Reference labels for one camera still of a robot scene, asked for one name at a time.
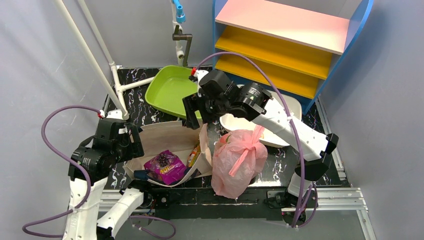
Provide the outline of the cream canvas tote bag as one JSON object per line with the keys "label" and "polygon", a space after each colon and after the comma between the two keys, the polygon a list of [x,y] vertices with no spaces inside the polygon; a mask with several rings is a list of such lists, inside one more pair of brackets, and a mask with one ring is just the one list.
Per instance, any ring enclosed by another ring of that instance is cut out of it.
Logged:
{"label": "cream canvas tote bag", "polygon": [[[212,154],[209,148],[208,125],[200,124],[193,130],[183,126],[182,121],[159,122],[141,127],[139,133],[144,156],[134,158],[124,164],[123,169],[131,180],[141,179],[136,171],[145,170],[144,164],[163,151],[169,150],[177,155],[186,166],[185,176],[172,185],[153,180],[148,176],[147,181],[166,188],[176,187],[191,179],[210,176],[212,174]],[[199,144],[201,153],[192,167],[187,167],[188,157],[193,148]]]}

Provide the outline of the orange snack packet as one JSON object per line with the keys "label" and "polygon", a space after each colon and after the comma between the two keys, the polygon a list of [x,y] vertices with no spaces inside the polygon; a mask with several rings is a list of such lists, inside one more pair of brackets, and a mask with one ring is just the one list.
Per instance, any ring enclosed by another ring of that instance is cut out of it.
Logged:
{"label": "orange snack packet", "polygon": [[201,148],[200,148],[200,145],[197,144],[193,148],[193,150],[191,151],[190,155],[188,156],[187,167],[191,168],[195,164],[195,162],[198,159],[200,153],[201,153]]}

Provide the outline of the purple snack packet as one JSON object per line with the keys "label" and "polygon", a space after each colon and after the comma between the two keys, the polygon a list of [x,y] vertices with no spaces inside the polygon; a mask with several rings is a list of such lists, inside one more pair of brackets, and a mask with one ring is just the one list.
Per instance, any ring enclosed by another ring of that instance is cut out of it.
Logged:
{"label": "purple snack packet", "polygon": [[153,180],[168,186],[179,182],[187,169],[180,158],[169,150],[159,153],[143,166]]}

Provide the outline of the pink plastic grocery bag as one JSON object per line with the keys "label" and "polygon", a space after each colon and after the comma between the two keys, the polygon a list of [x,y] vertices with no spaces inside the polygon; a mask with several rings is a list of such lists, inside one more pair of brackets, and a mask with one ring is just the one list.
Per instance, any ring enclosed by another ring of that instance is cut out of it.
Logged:
{"label": "pink plastic grocery bag", "polygon": [[212,156],[211,187],[216,195],[238,198],[263,171],[268,158],[268,150],[260,142],[264,131],[257,125],[254,130],[234,130],[219,139]]}

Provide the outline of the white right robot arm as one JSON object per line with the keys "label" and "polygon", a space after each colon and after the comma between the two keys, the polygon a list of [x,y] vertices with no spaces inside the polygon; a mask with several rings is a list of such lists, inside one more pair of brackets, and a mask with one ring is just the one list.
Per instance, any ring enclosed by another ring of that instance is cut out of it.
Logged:
{"label": "white right robot arm", "polygon": [[196,117],[199,112],[203,123],[230,114],[270,131],[299,153],[300,162],[287,189],[298,198],[304,197],[312,182],[326,173],[328,157],[339,137],[319,133],[292,116],[282,96],[274,97],[255,82],[237,85],[221,70],[193,69],[188,78],[197,84],[197,91],[182,99],[186,127],[200,127]]}

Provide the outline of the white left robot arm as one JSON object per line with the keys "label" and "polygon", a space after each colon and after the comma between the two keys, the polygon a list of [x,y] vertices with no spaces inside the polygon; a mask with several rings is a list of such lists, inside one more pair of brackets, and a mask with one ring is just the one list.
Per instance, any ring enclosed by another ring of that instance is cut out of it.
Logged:
{"label": "white left robot arm", "polygon": [[138,128],[122,119],[103,118],[95,135],[80,143],[69,166],[70,214],[64,240],[113,240],[131,213],[144,202],[136,188],[124,191],[108,212],[98,217],[103,190],[114,166],[144,156]]}

